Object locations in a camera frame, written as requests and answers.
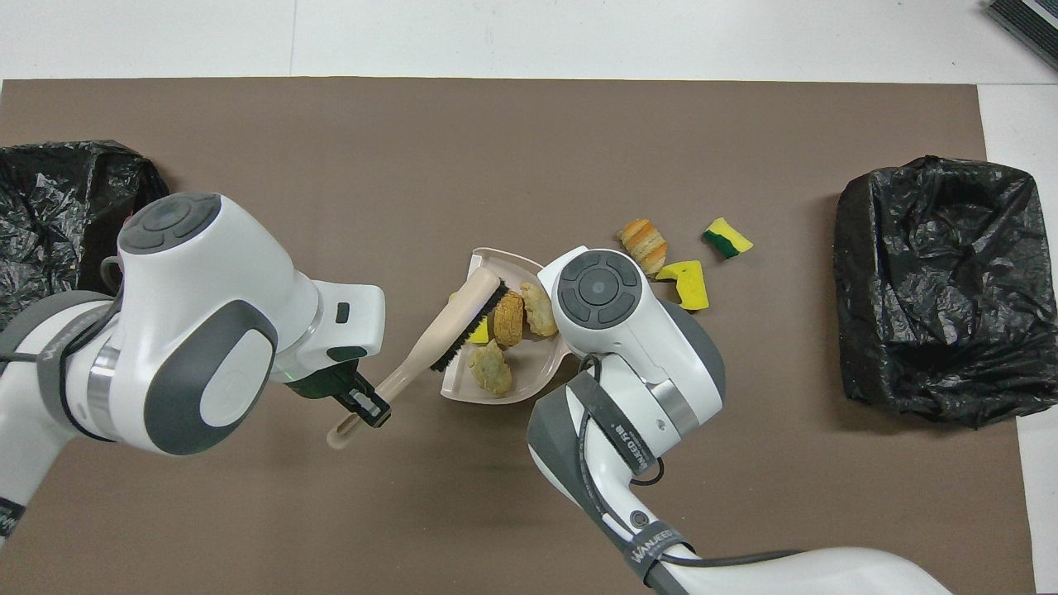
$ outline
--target black garbage bag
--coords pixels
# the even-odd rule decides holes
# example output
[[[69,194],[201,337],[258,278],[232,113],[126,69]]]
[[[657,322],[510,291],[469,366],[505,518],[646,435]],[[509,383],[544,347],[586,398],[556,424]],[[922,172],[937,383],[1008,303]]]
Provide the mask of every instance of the black garbage bag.
[[[52,293],[108,292],[99,265],[122,223],[167,194],[150,161],[113,141],[0,148],[0,329]]]
[[[1036,181],[925,157],[849,183],[834,240],[845,396],[980,428],[1058,402]]]

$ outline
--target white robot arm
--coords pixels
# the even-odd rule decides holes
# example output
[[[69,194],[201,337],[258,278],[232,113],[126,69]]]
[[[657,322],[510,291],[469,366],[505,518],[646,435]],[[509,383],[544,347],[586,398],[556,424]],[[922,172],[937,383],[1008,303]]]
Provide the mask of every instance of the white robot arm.
[[[541,271],[559,331],[584,372],[537,400],[529,451],[637,578],[665,595],[949,592],[892,554],[857,547],[705,560],[628,489],[665,451],[719,412],[724,362],[675,304],[657,300],[627,256],[578,248]]]
[[[371,426],[388,417],[355,372],[382,345],[378,287],[309,280],[216,194],[148,205],[118,251],[116,300],[52,295],[0,333],[0,544],[76,436],[201,452],[242,422],[269,379],[334,396]]]

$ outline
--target black object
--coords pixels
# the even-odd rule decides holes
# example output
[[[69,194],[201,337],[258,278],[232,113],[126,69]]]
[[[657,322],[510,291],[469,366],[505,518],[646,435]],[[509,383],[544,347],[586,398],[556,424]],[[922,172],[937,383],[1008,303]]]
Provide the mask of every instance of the black object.
[[[122,223],[167,194],[149,160],[113,141],[0,148],[0,328],[53,293],[112,294],[99,265]]]
[[[360,360],[353,359],[317,369],[312,374],[287,382],[292,391],[307,399],[334,397],[349,413],[355,413],[371,428],[379,428],[389,419],[389,403],[375,386],[357,372]]]
[[[1058,402],[1036,182],[925,157],[849,183],[834,240],[845,395],[980,428]]]
[[[985,12],[1019,41],[1037,53],[1051,68],[1058,69],[1058,1],[995,0]]]

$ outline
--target black strap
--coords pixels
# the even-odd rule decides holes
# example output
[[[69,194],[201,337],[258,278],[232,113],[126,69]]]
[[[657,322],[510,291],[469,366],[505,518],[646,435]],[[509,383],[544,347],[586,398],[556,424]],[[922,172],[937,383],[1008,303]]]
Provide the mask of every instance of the black strap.
[[[690,546],[678,530],[663,521],[654,521],[624,546],[624,561],[645,584],[646,575],[651,574],[651,569],[658,563],[664,551],[680,543]]]
[[[646,440],[590,372],[578,374],[566,386],[577,395],[584,410],[614,445],[634,475],[641,474],[654,465],[657,457],[646,446]]]

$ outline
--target white table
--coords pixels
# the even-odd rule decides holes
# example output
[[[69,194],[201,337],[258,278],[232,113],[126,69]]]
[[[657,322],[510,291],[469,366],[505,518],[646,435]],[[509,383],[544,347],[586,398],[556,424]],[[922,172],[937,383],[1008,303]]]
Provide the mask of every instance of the white table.
[[[979,85],[989,159],[1036,176],[1058,242],[1058,72],[974,0],[0,3],[0,85],[288,75]],[[1058,592],[1058,410],[1018,432],[1037,590]]]

